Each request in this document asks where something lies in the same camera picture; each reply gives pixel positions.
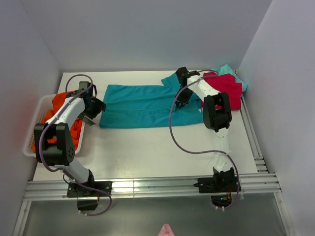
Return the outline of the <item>teal t-shirt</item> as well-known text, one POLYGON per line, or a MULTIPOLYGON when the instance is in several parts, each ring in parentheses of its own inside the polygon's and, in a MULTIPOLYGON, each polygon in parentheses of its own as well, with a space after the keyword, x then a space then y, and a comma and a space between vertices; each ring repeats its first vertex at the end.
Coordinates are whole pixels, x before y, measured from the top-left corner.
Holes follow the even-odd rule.
POLYGON ((108 85, 101 114, 101 128, 168 127, 171 106, 180 84, 176 75, 161 79, 162 85, 108 85))

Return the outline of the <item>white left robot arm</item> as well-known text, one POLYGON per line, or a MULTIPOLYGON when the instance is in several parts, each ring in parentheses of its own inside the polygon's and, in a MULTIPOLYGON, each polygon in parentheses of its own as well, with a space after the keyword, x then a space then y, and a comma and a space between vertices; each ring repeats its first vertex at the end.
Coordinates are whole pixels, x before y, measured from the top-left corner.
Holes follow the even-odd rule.
POLYGON ((37 161, 50 172, 63 172, 84 196, 94 194, 96 184, 92 172, 75 158, 70 129, 77 119, 94 125, 93 119, 105 109, 105 103, 96 98, 93 83, 83 81, 78 90, 66 93, 64 103, 51 119, 36 124, 33 130, 37 161))

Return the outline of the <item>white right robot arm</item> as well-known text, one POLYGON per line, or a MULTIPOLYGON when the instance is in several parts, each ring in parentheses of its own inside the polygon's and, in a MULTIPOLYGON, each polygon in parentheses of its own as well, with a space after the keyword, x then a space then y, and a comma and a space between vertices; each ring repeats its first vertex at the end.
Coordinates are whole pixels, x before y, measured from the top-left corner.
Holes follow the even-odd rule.
POLYGON ((213 177, 208 185, 217 191, 225 191, 230 182, 235 180, 233 162, 228 156, 228 129, 232 121, 232 114, 227 92, 219 92, 209 85, 198 71, 188 71, 186 67, 177 69, 175 75, 180 84, 171 110, 178 111, 189 103, 193 94, 203 102, 203 123, 214 135, 218 146, 209 153, 213 153, 213 177))

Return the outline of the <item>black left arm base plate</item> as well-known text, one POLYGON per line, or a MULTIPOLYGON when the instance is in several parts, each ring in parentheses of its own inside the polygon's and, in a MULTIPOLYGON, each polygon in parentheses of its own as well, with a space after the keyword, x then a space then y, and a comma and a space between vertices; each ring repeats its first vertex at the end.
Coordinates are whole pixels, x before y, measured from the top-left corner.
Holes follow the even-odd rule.
POLYGON ((66 196, 68 198, 107 197, 111 194, 112 183, 111 181, 96 181, 88 189, 77 183, 70 183, 66 196))

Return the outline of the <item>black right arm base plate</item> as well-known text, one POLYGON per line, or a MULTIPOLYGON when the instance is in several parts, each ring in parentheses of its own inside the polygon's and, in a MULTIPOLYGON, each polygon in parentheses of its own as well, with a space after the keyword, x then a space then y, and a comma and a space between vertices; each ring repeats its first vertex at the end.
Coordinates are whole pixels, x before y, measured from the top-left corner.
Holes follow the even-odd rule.
POLYGON ((241 191, 237 178, 219 179, 216 177, 202 177, 197 179, 193 185, 198 188, 199 193, 227 193, 241 191))

